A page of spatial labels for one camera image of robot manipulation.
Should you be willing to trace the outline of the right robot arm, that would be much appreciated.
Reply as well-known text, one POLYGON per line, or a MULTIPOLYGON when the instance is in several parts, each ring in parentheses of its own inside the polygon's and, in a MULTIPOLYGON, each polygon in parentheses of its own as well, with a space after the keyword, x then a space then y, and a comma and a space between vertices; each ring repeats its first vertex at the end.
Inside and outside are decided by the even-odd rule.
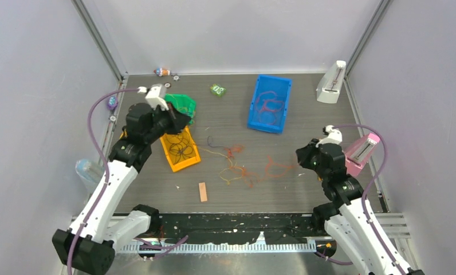
POLYGON ((357 179, 347 173, 340 145, 317 139, 296 150, 303 168, 314 171, 328 203, 313 209, 311 223, 319 235, 330 235, 359 274, 423 274, 400 255, 376 219, 357 179))

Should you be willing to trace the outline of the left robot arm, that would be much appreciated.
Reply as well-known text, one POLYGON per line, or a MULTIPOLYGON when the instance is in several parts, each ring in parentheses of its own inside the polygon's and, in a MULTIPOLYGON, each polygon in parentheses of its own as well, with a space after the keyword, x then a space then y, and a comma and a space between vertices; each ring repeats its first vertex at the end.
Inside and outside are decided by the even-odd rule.
POLYGON ((106 274, 116 252, 135 237, 154 237, 160 232, 159 211, 137 205, 122 221, 110 226, 110 220, 124 193, 139 175, 152 154, 151 146, 163 135, 182 133, 191 121, 171 103, 167 110, 147 103, 131 106, 126 115, 124 136, 105 159, 105 172, 89 201, 68 230, 58 229, 53 246, 68 274, 80 270, 88 274, 106 274))

